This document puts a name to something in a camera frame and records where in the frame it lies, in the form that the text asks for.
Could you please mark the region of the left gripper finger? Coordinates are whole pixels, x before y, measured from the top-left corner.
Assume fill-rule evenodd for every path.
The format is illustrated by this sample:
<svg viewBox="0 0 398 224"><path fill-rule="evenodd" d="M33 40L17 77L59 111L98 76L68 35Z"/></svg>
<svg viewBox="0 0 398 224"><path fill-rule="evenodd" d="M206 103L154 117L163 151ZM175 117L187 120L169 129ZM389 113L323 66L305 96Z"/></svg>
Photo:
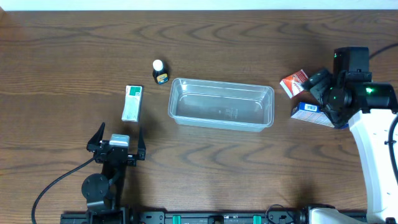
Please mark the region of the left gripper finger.
<svg viewBox="0 0 398 224"><path fill-rule="evenodd" d="M96 152L101 147L101 141L103 139L105 129L105 123L102 122L97 132L93 135L93 137L88 141L86 150L89 152Z"/></svg>
<svg viewBox="0 0 398 224"><path fill-rule="evenodd" d="M139 136L137 143L137 160L144 161L146 158L146 145L144 142L142 128L139 128Z"/></svg>

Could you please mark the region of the blue white medicine box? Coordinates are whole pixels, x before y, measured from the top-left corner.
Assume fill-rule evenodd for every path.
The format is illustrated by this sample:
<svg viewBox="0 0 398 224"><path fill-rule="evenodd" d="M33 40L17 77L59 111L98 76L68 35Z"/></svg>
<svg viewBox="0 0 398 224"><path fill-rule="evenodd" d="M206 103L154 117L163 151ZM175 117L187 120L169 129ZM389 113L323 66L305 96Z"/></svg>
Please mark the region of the blue white medicine box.
<svg viewBox="0 0 398 224"><path fill-rule="evenodd" d="M309 123L336 128L326 114L320 110L318 105L312 105L310 103L300 102L292 109L290 117Z"/></svg>

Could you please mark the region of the red white medicine box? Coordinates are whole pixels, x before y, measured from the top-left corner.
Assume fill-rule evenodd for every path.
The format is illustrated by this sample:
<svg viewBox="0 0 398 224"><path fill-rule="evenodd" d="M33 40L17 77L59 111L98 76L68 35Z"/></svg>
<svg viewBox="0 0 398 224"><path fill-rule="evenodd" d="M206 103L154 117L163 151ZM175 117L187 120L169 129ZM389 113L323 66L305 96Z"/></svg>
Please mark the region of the red white medicine box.
<svg viewBox="0 0 398 224"><path fill-rule="evenodd" d="M281 87L284 89L289 98L299 95L305 90L303 84L308 80L307 74L303 70L299 70L280 81Z"/></svg>

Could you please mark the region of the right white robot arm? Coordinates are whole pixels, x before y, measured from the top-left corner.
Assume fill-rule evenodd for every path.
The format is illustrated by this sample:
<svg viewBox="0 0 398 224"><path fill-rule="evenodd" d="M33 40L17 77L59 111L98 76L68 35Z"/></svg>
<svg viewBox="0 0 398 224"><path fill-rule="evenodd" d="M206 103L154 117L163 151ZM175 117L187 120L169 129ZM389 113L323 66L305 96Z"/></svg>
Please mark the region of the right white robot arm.
<svg viewBox="0 0 398 224"><path fill-rule="evenodd" d="M349 127L358 147L367 195L367 223L397 223L397 97L373 81L367 47L334 50L333 70L305 82L336 129Z"/></svg>

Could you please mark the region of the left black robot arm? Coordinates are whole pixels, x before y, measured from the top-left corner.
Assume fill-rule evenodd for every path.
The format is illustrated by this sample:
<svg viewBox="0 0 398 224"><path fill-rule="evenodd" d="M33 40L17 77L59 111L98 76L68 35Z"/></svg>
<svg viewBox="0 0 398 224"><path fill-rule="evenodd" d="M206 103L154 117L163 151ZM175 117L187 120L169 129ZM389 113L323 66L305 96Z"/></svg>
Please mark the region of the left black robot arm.
<svg viewBox="0 0 398 224"><path fill-rule="evenodd" d="M103 166L102 171L87 177L81 186L88 210L96 213L120 207L126 168L135 167L137 161L146 158L142 131L138 135L137 153L130 154L128 135L112 134L111 139L104 140L104 129L105 124L102 123L86 146L87 151L93 153L94 161Z"/></svg>

